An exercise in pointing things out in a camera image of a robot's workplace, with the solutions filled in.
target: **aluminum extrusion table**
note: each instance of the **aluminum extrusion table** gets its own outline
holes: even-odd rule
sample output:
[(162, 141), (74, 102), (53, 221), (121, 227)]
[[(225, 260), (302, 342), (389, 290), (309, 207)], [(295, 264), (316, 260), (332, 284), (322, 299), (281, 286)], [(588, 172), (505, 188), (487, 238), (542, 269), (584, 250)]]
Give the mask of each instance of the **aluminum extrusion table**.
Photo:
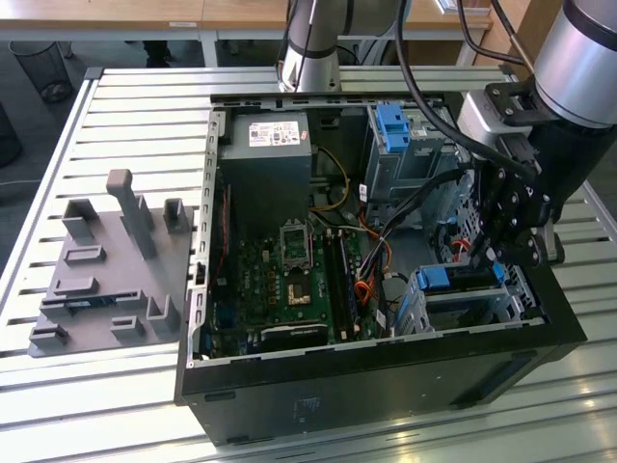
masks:
[[(341, 77), (344, 90), (404, 90), (396, 68), (344, 68)], [(496, 68), (421, 68), (416, 78), (423, 90), (463, 91), (505, 77)], [(110, 69), (84, 81), (0, 280), (0, 459), (523, 462), (617, 456), (617, 228), (588, 184), (568, 201), (556, 226), (568, 257), (555, 274), (589, 342), (488, 406), (216, 449), (190, 410), (173, 405), (176, 343), (46, 359), (26, 355), (66, 233), (60, 216), (67, 200), (88, 197), (96, 210), (117, 208), (104, 194), (105, 178), (110, 169), (127, 168), (151, 207), (180, 197), (197, 209), (209, 96), (276, 89), (269, 68)]]

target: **blue tab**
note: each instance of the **blue tab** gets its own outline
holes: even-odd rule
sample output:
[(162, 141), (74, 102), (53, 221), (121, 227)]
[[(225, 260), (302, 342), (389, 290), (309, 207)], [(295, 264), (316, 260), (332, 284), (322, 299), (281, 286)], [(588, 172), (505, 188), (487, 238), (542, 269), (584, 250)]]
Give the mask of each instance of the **blue tab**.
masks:
[(401, 321), (401, 318), (407, 311), (407, 306), (409, 306), (409, 297), (405, 296), (405, 299), (403, 299), (403, 302), (401, 302), (401, 305), (398, 308), (398, 311), (396, 311), (396, 318), (394, 319), (394, 326), (398, 325), (398, 322)]
[(426, 281), (426, 277), (424, 276), (424, 271), (420, 270), (417, 272), (417, 284), (420, 286), (421, 290), (424, 290), (428, 287), (428, 282)]
[(447, 278), (447, 273), (443, 267), (423, 268), (420, 273), (424, 273), (430, 289), (450, 286), (450, 280)]
[(505, 272), (503, 271), (503, 267), (500, 263), (496, 262), (493, 264), (493, 272), (495, 273), (495, 277), (497, 278), (499, 284), (503, 284), (503, 282), (505, 282)]
[(378, 104), (377, 123), (384, 136), (386, 151), (405, 152), (410, 143), (409, 123), (397, 104)]

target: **wooden desk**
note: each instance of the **wooden desk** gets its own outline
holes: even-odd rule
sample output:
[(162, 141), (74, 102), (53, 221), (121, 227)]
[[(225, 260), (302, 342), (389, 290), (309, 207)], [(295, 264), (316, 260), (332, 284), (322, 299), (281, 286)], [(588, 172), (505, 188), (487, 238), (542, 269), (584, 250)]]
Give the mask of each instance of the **wooden desk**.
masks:
[(0, 0), (0, 39), (199, 39), (203, 0)]
[[(276, 29), (285, 27), (287, 0), (203, 0), (204, 29)], [(487, 30), (488, 16), (469, 16), (470, 29)], [(414, 0), (405, 28), (408, 30), (450, 29), (460, 31), (456, 14), (442, 14), (435, 0)]]
[[(203, 0), (201, 44), (206, 66), (218, 66), (215, 48), (218, 40), (279, 40), (285, 27), (286, 6), (287, 0)], [(493, 22), (488, 16), (469, 15), (468, 24), (471, 35), (476, 42), (480, 42)], [(463, 41), (458, 16), (442, 14), (435, 0), (414, 0), (405, 24), (404, 37), (411, 41)], [(392, 36), (381, 39), (391, 40)], [(373, 47), (372, 51), (381, 56), (379, 46)], [(472, 50), (464, 45), (457, 64), (471, 64), (474, 58)]]

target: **black trash bin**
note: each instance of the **black trash bin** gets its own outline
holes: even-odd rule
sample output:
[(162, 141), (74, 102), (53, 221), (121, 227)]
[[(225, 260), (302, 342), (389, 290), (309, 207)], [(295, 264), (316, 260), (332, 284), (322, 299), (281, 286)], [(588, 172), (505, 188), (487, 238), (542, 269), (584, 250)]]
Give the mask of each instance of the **black trash bin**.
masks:
[(9, 121), (9, 116), (0, 104), (0, 167), (12, 162), (20, 153), (21, 143)]
[(9, 49), (46, 103), (62, 101), (73, 92), (65, 62), (54, 41), (12, 41)]

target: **wire bundle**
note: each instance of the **wire bundle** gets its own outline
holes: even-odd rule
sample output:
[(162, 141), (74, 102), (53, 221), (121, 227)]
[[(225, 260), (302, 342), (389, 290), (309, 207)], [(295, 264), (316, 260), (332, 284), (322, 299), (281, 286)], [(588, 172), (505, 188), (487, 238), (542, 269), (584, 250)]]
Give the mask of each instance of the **wire bundle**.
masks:
[(360, 266), (358, 275), (360, 281), (364, 281), (370, 277), (372, 268), (376, 261), (375, 259), (379, 255), (382, 246), (386, 243), (386, 239), (389, 237), (392, 231), (401, 223), (403, 223), (403, 221), (409, 214), (411, 214), (414, 210), (418, 209), (424, 203), (424, 201), (426, 201), (428, 195), (435, 188), (439, 187), (444, 183), (459, 180), (464, 173), (465, 171), (462, 169), (453, 169), (450, 171), (442, 172), (441, 174), (438, 174), (428, 180), (419, 189), (417, 189), (412, 196), (410, 196), (398, 205), (398, 207), (394, 210), (394, 212), (391, 214), (391, 216), (388, 218), (388, 220), (382, 227), (379, 235), (376, 237), (377, 242), (375, 246), (368, 253), (366, 258), (364, 259), (364, 262)]

